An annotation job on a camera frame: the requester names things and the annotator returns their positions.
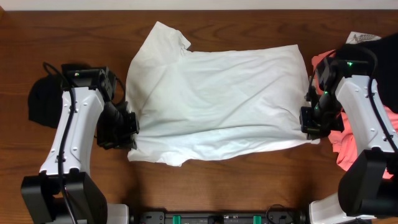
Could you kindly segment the white t-shirt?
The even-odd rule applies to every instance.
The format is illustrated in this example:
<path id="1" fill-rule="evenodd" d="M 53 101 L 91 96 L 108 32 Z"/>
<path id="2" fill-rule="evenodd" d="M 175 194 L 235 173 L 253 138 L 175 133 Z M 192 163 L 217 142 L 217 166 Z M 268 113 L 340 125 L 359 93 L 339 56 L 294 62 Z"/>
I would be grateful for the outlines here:
<path id="1" fill-rule="evenodd" d="M 297 45 L 198 52 L 161 22 L 132 59 L 129 109 L 140 131 L 130 161 L 180 166 L 307 143 L 299 114 L 307 70 Z"/>

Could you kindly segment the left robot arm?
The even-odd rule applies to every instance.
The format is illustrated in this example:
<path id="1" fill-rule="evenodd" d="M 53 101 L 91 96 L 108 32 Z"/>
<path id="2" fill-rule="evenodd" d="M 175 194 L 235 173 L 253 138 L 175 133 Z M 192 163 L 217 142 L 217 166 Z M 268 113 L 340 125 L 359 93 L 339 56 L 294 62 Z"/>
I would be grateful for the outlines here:
<path id="1" fill-rule="evenodd" d="M 136 149 L 136 114 L 113 103 L 116 75 L 108 67 L 71 70 L 51 150 L 38 175 L 25 176 L 24 203 L 34 223 L 129 223 L 129 208 L 112 204 L 90 176 L 93 143 L 104 149 Z"/>

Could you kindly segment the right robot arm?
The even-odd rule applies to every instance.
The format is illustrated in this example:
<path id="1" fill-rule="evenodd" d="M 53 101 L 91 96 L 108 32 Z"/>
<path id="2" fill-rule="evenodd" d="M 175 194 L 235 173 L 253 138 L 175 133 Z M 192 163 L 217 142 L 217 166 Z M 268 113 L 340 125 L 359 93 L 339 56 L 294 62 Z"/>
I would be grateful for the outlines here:
<path id="1" fill-rule="evenodd" d="M 312 202 L 309 223 L 354 223 L 397 216 L 397 131 L 384 109 L 367 62 L 325 57 L 315 75 L 321 95 L 311 87 L 311 103 L 300 110 L 308 139 L 343 131 L 344 113 L 358 156 L 341 178 L 337 193 Z"/>

